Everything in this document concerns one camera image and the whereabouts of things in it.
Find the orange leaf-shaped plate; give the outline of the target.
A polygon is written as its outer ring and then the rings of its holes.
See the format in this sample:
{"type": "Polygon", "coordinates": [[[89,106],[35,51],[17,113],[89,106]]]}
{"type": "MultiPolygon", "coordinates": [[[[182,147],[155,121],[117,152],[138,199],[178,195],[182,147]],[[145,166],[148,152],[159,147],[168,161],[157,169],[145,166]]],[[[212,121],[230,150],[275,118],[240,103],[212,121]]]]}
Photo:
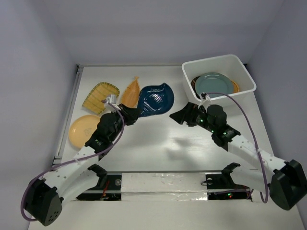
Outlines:
{"type": "Polygon", "coordinates": [[[134,80],[127,86],[122,94],[120,103],[128,108],[136,108],[139,100],[140,85],[138,82],[139,77],[135,76],[134,80]]]}

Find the dark blue leaf dish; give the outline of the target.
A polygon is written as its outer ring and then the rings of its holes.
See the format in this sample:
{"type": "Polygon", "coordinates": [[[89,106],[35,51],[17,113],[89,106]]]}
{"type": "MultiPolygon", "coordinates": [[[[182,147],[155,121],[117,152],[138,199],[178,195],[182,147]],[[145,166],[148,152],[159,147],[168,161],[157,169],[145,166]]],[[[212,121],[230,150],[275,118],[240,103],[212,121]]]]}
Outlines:
{"type": "Polygon", "coordinates": [[[168,84],[150,85],[141,89],[137,108],[140,117],[162,115],[172,108],[174,101],[173,90],[168,84]]]}

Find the striped rim round plate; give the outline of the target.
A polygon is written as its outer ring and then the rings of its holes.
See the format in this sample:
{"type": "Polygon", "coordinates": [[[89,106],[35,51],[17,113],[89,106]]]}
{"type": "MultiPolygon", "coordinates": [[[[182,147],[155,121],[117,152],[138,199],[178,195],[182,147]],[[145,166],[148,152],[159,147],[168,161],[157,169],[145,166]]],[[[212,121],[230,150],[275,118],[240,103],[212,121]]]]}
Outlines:
{"type": "Polygon", "coordinates": [[[196,81],[197,81],[197,79],[199,78],[200,76],[197,76],[197,77],[195,77],[192,81],[191,81],[191,87],[192,87],[192,89],[193,89],[193,91],[194,91],[194,93],[195,93],[195,95],[196,95],[196,97],[198,98],[198,99],[200,99],[200,96],[197,94],[197,92],[196,92],[196,89],[195,89],[195,83],[196,83],[196,81]]]}

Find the teal round ceramic plate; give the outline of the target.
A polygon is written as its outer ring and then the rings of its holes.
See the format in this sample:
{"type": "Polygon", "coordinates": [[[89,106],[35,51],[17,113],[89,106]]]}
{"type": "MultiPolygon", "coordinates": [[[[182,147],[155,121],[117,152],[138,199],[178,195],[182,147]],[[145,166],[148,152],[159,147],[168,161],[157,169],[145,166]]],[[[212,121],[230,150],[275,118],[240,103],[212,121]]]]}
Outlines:
{"type": "Polygon", "coordinates": [[[227,76],[216,72],[209,72],[199,76],[195,80],[194,88],[197,96],[208,92],[224,94],[234,92],[234,85],[231,80],[227,76]]]}

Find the orange woven round plate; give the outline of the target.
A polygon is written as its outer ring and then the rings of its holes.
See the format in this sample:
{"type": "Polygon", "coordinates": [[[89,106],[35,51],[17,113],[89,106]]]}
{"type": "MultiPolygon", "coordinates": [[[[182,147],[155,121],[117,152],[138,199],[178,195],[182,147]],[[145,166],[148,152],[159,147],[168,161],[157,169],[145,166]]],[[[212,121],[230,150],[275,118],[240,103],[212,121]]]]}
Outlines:
{"type": "Polygon", "coordinates": [[[232,80],[231,82],[232,82],[233,87],[234,87],[233,93],[238,93],[238,92],[240,92],[239,85],[238,85],[235,81],[233,81],[233,80],[232,80]]]}

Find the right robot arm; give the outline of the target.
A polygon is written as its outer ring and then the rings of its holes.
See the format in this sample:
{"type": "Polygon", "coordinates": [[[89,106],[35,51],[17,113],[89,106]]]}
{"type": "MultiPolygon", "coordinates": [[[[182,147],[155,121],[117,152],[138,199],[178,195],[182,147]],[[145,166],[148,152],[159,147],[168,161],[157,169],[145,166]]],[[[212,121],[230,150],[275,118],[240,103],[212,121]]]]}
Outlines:
{"type": "Polygon", "coordinates": [[[213,142],[243,159],[256,171],[244,170],[238,163],[224,168],[221,183],[231,188],[236,184],[245,185],[262,193],[268,193],[272,201],[283,210],[290,210],[307,194],[307,178],[302,165],[286,161],[260,150],[239,131],[227,124],[227,114],[219,105],[207,109],[194,103],[170,115],[178,124],[189,127],[200,126],[212,135],[213,142]]]}

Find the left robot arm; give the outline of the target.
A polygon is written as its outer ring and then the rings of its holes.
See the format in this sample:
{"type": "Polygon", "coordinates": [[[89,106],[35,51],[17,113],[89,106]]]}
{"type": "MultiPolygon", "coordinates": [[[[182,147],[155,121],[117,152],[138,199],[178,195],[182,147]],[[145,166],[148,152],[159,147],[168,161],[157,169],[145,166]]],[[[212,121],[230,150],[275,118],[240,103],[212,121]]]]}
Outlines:
{"type": "Polygon", "coordinates": [[[106,185],[107,171],[98,165],[117,144],[125,126],[133,125],[141,114],[138,108],[111,105],[113,112],[102,115],[97,129],[72,160],[57,164],[32,179],[21,200],[25,220],[48,226],[72,199],[89,188],[106,185]]]}

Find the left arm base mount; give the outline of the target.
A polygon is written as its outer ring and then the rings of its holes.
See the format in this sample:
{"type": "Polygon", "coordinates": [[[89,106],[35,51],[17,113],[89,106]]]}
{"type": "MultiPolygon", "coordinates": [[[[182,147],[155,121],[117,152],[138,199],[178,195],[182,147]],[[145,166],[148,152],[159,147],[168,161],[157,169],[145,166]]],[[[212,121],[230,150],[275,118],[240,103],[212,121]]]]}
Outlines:
{"type": "Polygon", "coordinates": [[[122,174],[109,174],[101,166],[94,164],[88,168],[99,178],[96,186],[76,197],[79,201],[120,201],[122,174]]]}

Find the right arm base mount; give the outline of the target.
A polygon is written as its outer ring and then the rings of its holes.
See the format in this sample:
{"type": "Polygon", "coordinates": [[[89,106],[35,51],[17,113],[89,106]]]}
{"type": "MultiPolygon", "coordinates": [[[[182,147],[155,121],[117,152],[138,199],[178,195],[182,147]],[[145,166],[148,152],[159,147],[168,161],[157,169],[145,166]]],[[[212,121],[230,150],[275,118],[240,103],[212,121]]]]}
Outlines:
{"type": "Polygon", "coordinates": [[[253,190],[244,185],[235,184],[231,177],[231,173],[237,167],[240,167],[239,163],[231,163],[219,173],[205,175],[205,180],[201,182],[201,185],[207,187],[209,200],[252,200],[253,190]]]}

